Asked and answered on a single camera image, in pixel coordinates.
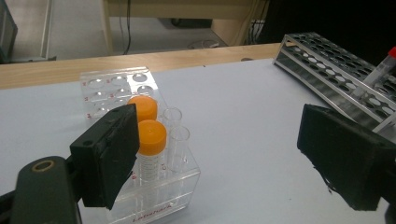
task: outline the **clear acrylic tube rack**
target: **clear acrylic tube rack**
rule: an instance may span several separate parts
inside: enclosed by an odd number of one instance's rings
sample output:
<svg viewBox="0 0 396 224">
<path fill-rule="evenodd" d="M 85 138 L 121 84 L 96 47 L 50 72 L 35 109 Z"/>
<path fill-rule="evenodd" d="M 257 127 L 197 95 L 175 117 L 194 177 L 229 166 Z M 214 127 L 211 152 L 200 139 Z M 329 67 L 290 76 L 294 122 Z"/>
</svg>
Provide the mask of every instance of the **clear acrylic tube rack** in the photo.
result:
<svg viewBox="0 0 396 224">
<path fill-rule="evenodd" d="M 368 87 L 363 80 L 375 67 L 316 33 L 285 35 L 274 64 L 375 133 L 395 122 L 396 85 L 385 80 L 377 89 Z M 359 99 L 351 95 L 357 88 L 364 90 Z"/>
<path fill-rule="evenodd" d="M 125 105 L 134 95 L 144 94 L 158 103 L 158 121 L 167 108 L 155 80 L 147 67 L 135 67 L 82 73 L 82 99 L 88 126 L 107 111 Z M 200 176 L 200 169 L 186 149 L 182 169 L 175 173 L 167 169 L 166 152 L 161 156 L 158 178 L 143 182 L 139 178 L 136 160 L 130 178 L 123 185 L 111 210 L 84 208 L 81 214 L 87 223 L 149 223 L 188 206 Z"/>
</svg>

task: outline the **orange screw cap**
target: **orange screw cap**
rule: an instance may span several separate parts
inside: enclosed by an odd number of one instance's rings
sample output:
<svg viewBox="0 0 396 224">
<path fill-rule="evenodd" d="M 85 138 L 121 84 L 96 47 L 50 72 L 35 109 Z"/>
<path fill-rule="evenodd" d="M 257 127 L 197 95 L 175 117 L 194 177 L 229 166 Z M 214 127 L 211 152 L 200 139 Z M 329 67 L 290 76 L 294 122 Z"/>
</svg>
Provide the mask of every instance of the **orange screw cap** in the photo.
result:
<svg viewBox="0 0 396 224">
<path fill-rule="evenodd" d="M 137 110 L 137 122 L 145 119 L 156 119 L 157 118 L 157 102 L 149 96 L 139 95 L 131 98 L 128 101 L 128 105 L 136 104 Z"/>
<path fill-rule="evenodd" d="M 166 146 L 166 128 L 157 120 L 146 119 L 138 124 L 140 148 L 138 153 L 155 156 Z"/>
</svg>

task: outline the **floor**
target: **floor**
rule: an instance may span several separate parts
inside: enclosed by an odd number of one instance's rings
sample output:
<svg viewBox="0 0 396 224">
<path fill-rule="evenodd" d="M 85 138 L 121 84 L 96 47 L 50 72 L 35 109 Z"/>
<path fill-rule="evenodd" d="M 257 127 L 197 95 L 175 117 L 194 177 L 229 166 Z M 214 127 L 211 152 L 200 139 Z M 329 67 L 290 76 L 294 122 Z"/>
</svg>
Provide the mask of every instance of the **floor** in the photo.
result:
<svg viewBox="0 0 396 224">
<path fill-rule="evenodd" d="M 14 63 L 107 56 L 98 0 L 6 2 L 19 28 L 12 55 Z M 46 12 L 50 3 L 46 33 Z M 128 45 L 126 20 L 110 18 L 115 55 L 123 54 Z M 217 44 L 226 46 L 210 28 L 203 28 L 201 21 L 190 22 L 186 27 L 176 27 L 170 19 L 131 18 L 130 22 L 128 54 L 209 48 Z"/>
</svg>

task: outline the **white table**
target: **white table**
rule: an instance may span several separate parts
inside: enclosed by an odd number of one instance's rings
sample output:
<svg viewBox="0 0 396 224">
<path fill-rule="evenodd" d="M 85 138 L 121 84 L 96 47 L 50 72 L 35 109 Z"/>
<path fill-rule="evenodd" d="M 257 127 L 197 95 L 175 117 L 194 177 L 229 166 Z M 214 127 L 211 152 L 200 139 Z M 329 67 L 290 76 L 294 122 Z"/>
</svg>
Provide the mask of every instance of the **white table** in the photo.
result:
<svg viewBox="0 0 396 224">
<path fill-rule="evenodd" d="M 190 206 L 155 223 L 385 223 L 387 202 L 354 211 L 297 148 L 304 104 L 326 105 L 272 60 L 153 75 L 202 171 Z M 0 194 L 30 161 L 70 155 L 86 128 L 80 95 L 78 82 L 0 91 Z M 394 131 L 383 134 L 396 142 Z"/>
</svg>

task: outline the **metal test tube rack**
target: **metal test tube rack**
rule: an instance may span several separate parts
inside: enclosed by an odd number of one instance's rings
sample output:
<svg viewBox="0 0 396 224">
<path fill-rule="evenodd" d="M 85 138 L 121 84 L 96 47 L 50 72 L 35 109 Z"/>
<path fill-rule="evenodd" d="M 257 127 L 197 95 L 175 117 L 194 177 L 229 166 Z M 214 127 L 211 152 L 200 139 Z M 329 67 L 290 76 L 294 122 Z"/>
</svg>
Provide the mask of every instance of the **metal test tube rack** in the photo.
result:
<svg viewBox="0 0 396 224">
<path fill-rule="evenodd" d="M 335 110 L 375 133 L 396 119 L 396 84 L 372 89 L 363 80 L 375 67 L 316 33 L 285 35 L 274 64 L 297 77 Z M 362 88 L 360 99 L 351 93 Z"/>
</svg>

